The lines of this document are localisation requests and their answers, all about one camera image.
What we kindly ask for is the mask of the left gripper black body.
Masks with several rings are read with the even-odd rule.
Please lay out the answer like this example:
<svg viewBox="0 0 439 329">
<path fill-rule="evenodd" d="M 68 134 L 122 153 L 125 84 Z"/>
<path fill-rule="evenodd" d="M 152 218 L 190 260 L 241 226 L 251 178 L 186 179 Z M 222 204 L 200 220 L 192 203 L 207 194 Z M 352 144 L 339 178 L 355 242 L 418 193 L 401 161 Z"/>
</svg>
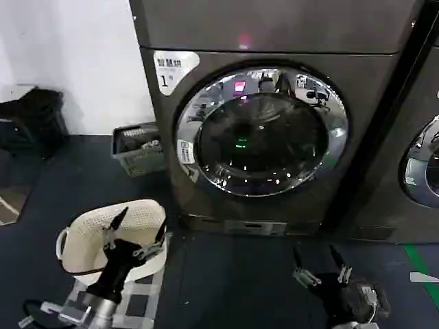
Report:
<svg viewBox="0 0 439 329">
<path fill-rule="evenodd" d="M 106 247 L 107 263 L 98 280 L 88 286 L 86 292 L 103 299 L 121 299 L 126 278 L 135 267 L 145 264 L 134 253 L 141 246 L 122 239 L 114 240 L 114 247 Z"/>
</svg>

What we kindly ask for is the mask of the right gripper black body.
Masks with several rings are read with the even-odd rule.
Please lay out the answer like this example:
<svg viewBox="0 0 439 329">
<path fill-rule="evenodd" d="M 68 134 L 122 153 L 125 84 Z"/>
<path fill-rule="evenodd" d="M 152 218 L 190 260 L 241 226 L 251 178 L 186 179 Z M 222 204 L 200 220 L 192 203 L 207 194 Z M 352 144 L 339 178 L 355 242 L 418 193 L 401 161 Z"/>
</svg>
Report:
<svg viewBox="0 0 439 329">
<path fill-rule="evenodd" d="M 351 273 L 318 273 L 319 283 L 313 287 L 313 294 L 322 300 L 327 314 L 327 323 L 358 322 L 354 308 L 346 297 Z"/>
</svg>

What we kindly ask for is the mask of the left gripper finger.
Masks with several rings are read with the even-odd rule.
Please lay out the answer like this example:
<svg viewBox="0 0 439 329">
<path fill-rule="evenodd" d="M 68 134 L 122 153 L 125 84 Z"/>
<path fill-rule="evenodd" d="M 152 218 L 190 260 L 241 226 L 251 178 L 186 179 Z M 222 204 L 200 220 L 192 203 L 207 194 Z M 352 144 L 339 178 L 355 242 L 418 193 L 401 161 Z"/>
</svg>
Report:
<svg viewBox="0 0 439 329">
<path fill-rule="evenodd" d="M 132 255 L 141 262 L 147 262 L 159 255 L 164 250 L 166 231 L 167 222 L 164 221 L 158 229 L 154 241 L 147 245 L 142 245 L 141 248 L 135 250 Z"/>
<path fill-rule="evenodd" d="M 117 216 L 114 217 L 114 219 L 110 222 L 110 225 L 103 229 L 104 250 L 116 248 L 115 232 L 119 229 L 119 226 L 125 218 L 128 209 L 128 207 L 125 207 Z"/>
</svg>

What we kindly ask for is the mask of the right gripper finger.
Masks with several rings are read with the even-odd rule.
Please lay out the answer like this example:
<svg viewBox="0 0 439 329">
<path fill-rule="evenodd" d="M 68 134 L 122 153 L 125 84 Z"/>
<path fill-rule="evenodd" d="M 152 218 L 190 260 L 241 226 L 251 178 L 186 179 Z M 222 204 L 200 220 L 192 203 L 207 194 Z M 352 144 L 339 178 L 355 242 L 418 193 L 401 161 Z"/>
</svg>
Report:
<svg viewBox="0 0 439 329">
<path fill-rule="evenodd" d="M 302 266 L 302 258 L 297 247 L 293 248 L 293 253 L 296 265 L 295 270 L 293 271 L 293 277 L 296 281 L 304 287 L 316 287 L 322 284 L 321 279 L 317 278 Z"/>
<path fill-rule="evenodd" d="M 340 284 L 348 285 L 353 268 L 344 261 L 343 256 L 338 252 L 334 245 L 330 245 L 329 249 L 336 266 L 340 270 L 337 281 Z"/>
</svg>

